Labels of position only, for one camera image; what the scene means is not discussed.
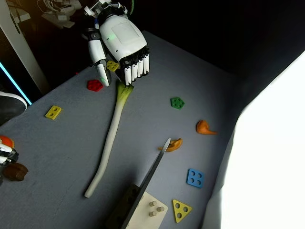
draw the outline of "orange ball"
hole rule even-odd
[[[15,147],[15,143],[13,140],[11,140],[10,138],[6,137],[6,136],[0,136],[0,139],[2,140],[2,144],[9,146],[11,148]]]

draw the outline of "shoe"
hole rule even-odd
[[[27,108],[27,103],[20,96],[0,92],[0,125],[20,115]]]

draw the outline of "red pentagon block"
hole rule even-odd
[[[91,91],[98,92],[103,88],[103,84],[99,80],[89,80],[87,83],[87,88]]]

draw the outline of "white fingertip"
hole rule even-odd
[[[101,77],[101,81],[103,83],[103,85],[105,87],[108,87],[109,86],[109,82],[108,82],[108,79],[107,79],[107,74],[106,74],[106,71],[104,69],[104,66],[100,63],[99,65],[96,66],[96,69]]]
[[[144,74],[147,74],[149,72],[149,55],[145,56],[144,57],[144,60],[143,60],[143,71],[144,71]]]
[[[132,65],[132,81],[134,81],[137,78],[138,74],[138,65],[133,64]]]
[[[126,85],[129,85],[132,83],[132,69],[130,66],[128,68],[125,68],[125,82],[126,82]]]
[[[138,77],[141,77],[142,74],[143,74],[143,60],[140,60],[138,66]]]

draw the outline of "gray table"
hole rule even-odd
[[[148,32],[144,35],[151,48],[150,73],[134,84],[108,167],[90,199],[83,194],[112,119],[114,83],[98,93],[87,90],[87,81],[98,77],[87,68],[0,127],[0,135],[15,141],[19,162],[29,169],[24,181],[5,180],[0,187],[1,228],[101,228],[126,188],[140,185],[157,147],[169,137],[181,137],[183,145],[164,155],[147,192],[169,207],[160,228],[198,228],[226,147],[221,128],[232,76]],[[182,110],[170,106],[176,96],[185,101]],[[55,121],[44,117],[52,105],[62,107]],[[197,134],[201,119],[220,134]],[[186,184],[189,168],[205,173],[203,188]],[[172,199],[193,207],[179,224]]]

